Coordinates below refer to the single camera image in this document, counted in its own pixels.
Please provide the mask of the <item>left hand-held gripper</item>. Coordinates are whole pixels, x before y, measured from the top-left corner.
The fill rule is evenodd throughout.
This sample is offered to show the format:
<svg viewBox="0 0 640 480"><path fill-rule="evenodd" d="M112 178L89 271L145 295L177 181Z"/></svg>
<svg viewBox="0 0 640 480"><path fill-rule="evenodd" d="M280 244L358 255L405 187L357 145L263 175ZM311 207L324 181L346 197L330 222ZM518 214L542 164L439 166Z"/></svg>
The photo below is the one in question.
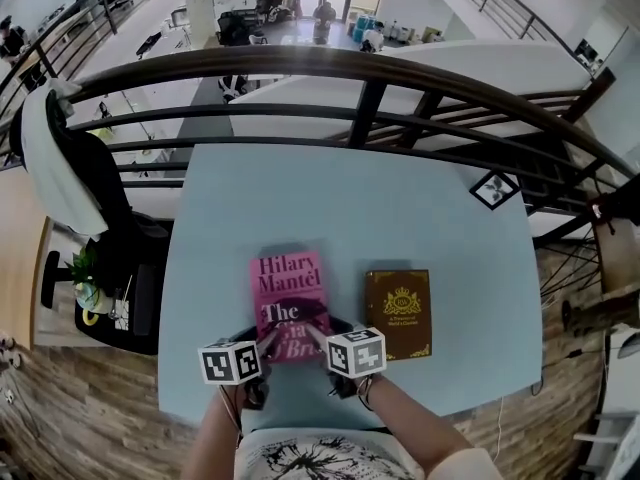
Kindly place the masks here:
<svg viewBox="0 0 640 480"><path fill-rule="evenodd" d="M277 348L280 330L277 325L263 330L256 327L228 339L199 348L198 360L203 381L208 385L244 387L245 405L261 410L268 395L267 361Z"/></svg>

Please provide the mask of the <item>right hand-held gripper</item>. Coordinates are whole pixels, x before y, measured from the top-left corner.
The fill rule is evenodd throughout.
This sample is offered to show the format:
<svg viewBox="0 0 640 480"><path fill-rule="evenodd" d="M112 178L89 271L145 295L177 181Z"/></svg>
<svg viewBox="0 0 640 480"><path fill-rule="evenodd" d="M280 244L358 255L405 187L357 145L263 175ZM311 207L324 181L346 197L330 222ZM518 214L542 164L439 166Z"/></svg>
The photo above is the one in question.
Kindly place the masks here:
<svg viewBox="0 0 640 480"><path fill-rule="evenodd" d="M386 338L375 327L354 326L336 317L329 319L331 335L311 323L304 328L317 350L322 350L332 384L331 396L358 395L359 382L387 369Z"/></svg>

